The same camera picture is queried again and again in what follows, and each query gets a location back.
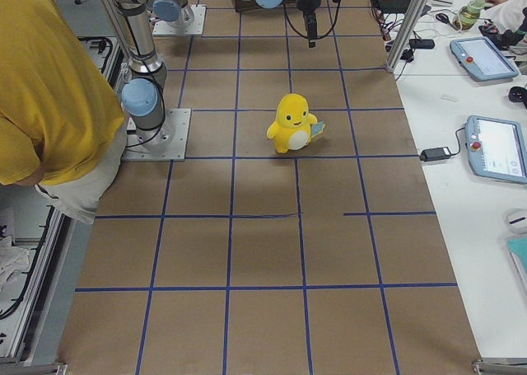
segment person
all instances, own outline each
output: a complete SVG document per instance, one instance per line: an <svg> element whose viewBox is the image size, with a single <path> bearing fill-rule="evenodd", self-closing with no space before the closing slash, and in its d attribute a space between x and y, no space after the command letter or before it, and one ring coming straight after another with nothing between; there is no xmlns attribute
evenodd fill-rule
<svg viewBox="0 0 527 375"><path fill-rule="evenodd" d="M523 9L527 0L485 0L493 4L487 10L487 17L492 20L500 32L517 31L525 19Z"/></svg>
<svg viewBox="0 0 527 375"><path fill-rule="evenodd" d="M0 16L0 184L93 223L126 145L119 100L53 0L0 0Z"/></svg>

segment tablet screen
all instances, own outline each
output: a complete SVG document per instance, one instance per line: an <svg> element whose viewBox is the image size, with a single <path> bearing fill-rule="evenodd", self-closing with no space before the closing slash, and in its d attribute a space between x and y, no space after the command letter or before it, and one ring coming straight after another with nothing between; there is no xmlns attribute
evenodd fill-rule
<svg viewBox="0 0 527 375"><path fill-rule="evenodd" d="M483 150L483 170L502 175L525 176L518 133L513 124L478 120L478 139Z"/></svg>
<svg viewBox="0 0 527 375"><path fill-rule="evenodd" d="M473 62L488 76L512 71L483 39L461 41L459 45L468 56L473 57Z"/></svg>

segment yellow t-shirt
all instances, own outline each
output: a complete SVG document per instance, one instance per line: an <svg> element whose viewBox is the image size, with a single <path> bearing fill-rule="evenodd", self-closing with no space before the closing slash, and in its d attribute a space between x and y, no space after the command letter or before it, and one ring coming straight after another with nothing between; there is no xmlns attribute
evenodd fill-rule
<svg viewBox="0 0 527 375"><path fill-rule="evenodd" d="M0 0L0 183L92 171L124 113L53 0Z"/></svg>

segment black box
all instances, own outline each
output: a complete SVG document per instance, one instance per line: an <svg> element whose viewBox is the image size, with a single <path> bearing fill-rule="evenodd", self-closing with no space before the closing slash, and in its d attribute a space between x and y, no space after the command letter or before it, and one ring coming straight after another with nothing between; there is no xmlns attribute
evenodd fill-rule
<svg viewBox="0 0 527 375"><path fill-rule="evenodd" d="M413 49L434 49L436 46L432 39L410 39L409 44Z"/></svg>
<svg viewBox="0 0 527 375"><path fill-rule="evenodd" d="M375 7L383 14L404 14L409 5L410 0L377 0Z"/></svg>

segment computer mouse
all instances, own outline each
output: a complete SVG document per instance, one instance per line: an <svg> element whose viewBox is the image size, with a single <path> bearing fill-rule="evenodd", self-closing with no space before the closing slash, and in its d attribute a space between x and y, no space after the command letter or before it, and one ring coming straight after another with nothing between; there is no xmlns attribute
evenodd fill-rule
<svg viewBox="0 0 527 375"><path fill-rule="evenodd" d="M527 233L527 209L512 209L505 215L506 224L515 233Z"/></svg>
<svg viewBox="0 0 527 375"><path fill-rule="evenodd" d="M509 90L509 100L512 102L521 102L527 107L527 89L523 87L512 87Z"/></svg>

